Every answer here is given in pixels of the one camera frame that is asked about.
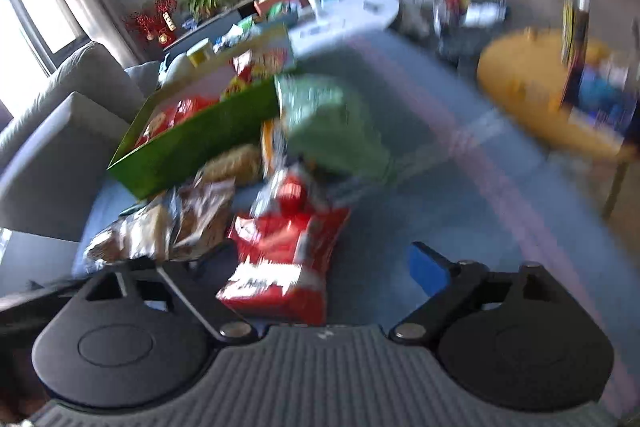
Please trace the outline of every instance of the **white round table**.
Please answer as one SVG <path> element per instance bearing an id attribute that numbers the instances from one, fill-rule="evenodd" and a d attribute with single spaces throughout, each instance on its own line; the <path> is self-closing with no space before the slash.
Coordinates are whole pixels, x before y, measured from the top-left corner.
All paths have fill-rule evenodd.
<path id="1" fill-rule="evenodd" d="M 338 0 L 324 7 L 317 19 L 289 30 L 293 53 L 308 57 L 357 33 L 386 29 L 399 8 L 400 0 Z"/>

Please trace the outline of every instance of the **red decoration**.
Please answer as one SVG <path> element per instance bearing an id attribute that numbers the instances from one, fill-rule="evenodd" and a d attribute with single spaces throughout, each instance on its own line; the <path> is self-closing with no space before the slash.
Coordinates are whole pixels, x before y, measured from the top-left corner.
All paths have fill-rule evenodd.
<path id="1" fill-rule="evenodd" d="M 178 0 L 154 0 L 150 9 L 133 12 L 125 19 L 127 30 L 137 33 L 145 42 L 158 38 L 158 43 L 166 48 L 175 42 L 175 24 L 171 14 L 177 9 Z"/>

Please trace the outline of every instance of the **blue table surface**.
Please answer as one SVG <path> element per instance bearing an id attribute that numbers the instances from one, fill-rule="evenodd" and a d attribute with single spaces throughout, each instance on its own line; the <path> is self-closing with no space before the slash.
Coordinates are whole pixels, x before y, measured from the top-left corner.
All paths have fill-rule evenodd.
<path id="1" fill-rule="evenodd" d="M 353 211 L 328 274 L 329 322 L 388 329 L 423 304 L 408 273 L 413 241 L 496 271 L 537 261 L 612 340 L 616 363 L 602 401 L 615 415 L 631 411 L 640 397 L 640 274 L 535 142 L 475 86 L 388 32 L 342 42 L 301 67 L 356 90 L 402 166 L 392 185 L 351 180 L 330 188 Z M 239 192 L 235 207 L 247 208 L 256 191 Z M 76 275 L 89 240 L 133 203 L 125 188 L 105 182 Z"/>

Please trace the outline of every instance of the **ribbed gray surface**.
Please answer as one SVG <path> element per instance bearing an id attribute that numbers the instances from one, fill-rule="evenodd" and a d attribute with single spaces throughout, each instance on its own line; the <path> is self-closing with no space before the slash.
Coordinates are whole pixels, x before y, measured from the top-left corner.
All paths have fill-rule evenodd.
<path id="1" fill-rule="evenodd" d="M 507 411 L 458 387 L 429 351 L 378 327 L 273 327 L 222 351 L 182 396 L 154 410 L 92 416 L 53 405 L 38 427 L 612 427 L 590 403 L 555 414 Z"/>

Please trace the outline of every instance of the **snack bag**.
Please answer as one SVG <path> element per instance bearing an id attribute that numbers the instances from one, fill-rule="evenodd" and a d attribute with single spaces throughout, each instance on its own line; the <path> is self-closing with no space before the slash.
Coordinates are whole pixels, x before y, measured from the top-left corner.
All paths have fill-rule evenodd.
<path id="1" fill-rule="evenodd" d="M 111 223 L 106 229 L 97 233 L 84 250 L 84 264 L 87 271 L 102 269 L 105 265 L 126 259 L 127 235 L 122 227 L 125 221 L 122 217 Z"/>
<path id="2" fill-rule="evenodd" d="M 288 52 L 284 48 L 274 48 L 264 53 L 249 50 L 232 58 L 231 63 L 236 70 L 237 78 L 250 84 L 282 73 L 287 63 L 287 55 Z"/>
<path id="3" fill-rule="evenodd" d="M 174 220 L 164 198 L 165 194 L 157 196 L 144 208 L 121 217 L 98 233 L 84 250 L 87 270 L 138 257 L 165 261 Z"/>
<path id="4" fill-rule="evenodd" d="M 287 151 L 330 171 L 384 180 L 391 157 L 355 93 L 325 76 L 276 77 Z"/>
<path id="5" fill-rule="evenodd" d="M 218 100 L 208 100 L 201 96 L 194 96 L 180 100 L 175 107 L 162 111 L 151 119 L 146 126 L 145 131 L 142 133 L 140 138 L 138 138 L 135 148 L 144 145 L 167 129 L 175 127 L 180 122 L 191 118 L 198 111 L 201 111 L 215 103 L 218 103 Z"/>
<path id="6" fill-rule="evenodd" d="M 220 100 L 226 100 L 235 93 L 243 92 L 247 87 L 249 87 L 249 84 L 247 82 L 245 82 L 239 76 L 234 76 L 231 79 L 229 85 L 226 86 L 226 89 L 220 95 Z"/>
<path id="7" fill-rule="evenodd" d="M 149 257 L 158 263 L 166 261 L 173 226 L 174 222 L 162 204 L 162 196 L 131 214 L 123 228 L 129 244 L 127 258 Z"/>
<path id="8" fill-rule="evenodd" d="M 340 208 L 292 217 L 236 217 L 229 238 L 236 242 L 240 264 L 217 298 L 241 314 L 324 324 L 325 275 L 348 216 Z"/>
<path id="9" fill-rule="evenodd" d="M 255 145 L 241 145 L 209 160 L 196 174 L 195 185 L 228 179 L 235 179 L 236 187 L 260 179 L 260 150 Z"/>
<path id="10" fill-rule="evenodd" d="M 297 164 L 276 171 L 258 192 L 251 206 L 253 217 L 276 214 L 293 216 L 300 212 L 326 212 L 329 202 L 314 179 Z"/>
<path id="11" fill-rule="evenodd" d="M 169 259 L 196 259 L 225 238 L 234 192 L 233 180 L 178 190 L 178 231 Z"/>
<path id="12" fill-rule="evenodd" d="M 149 142 L 152 138 L 155 138 L 160 133 L 169 129 L 169 122 L 174 121 L 175 113 L 177 112 L 176 107 L 172 107 L 166 111 L 162 111 L 155 115 L 151 119 L 151 121 L 146 125 L 146 129 L 138 138 L 136 142 L 136 149 L 140 146 L 143 146 L 145 143 Z"/>
<path id="13" fill-rule="evenodd" d="M 175 127 L 180 122 L 191 118 L 199 111 L 216 103 L 218 103 L 218 100 L 209 100 L 202 96 L 194 96 L 192 98 L 185 98 L 184 100 L 180 100 L 180 102 L 178 102 L 175 106 L 175 115 L 173 120 L 169 121 L 169 128 Z"/>
<path id="14" fill-rule="evenodd" d="M 287 139 L 280 118 L 268 120 L 262 124 L 260 133 L 260 149 L 262 149 L 262 174 L 265 179 L 287 164 Z"/>

